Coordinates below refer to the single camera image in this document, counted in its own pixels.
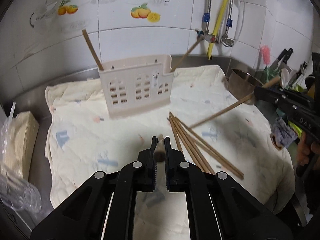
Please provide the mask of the person's right hand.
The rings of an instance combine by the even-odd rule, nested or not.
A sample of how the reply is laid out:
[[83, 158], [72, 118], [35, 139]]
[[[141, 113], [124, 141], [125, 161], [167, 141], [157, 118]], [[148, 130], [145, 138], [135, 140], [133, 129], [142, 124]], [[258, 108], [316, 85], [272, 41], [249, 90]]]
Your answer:
[[306, 143], [306, 133], [302, 132], [300, 141], [297, 146], [297, 163], [301, 166], [309, 163], [310, 146]]

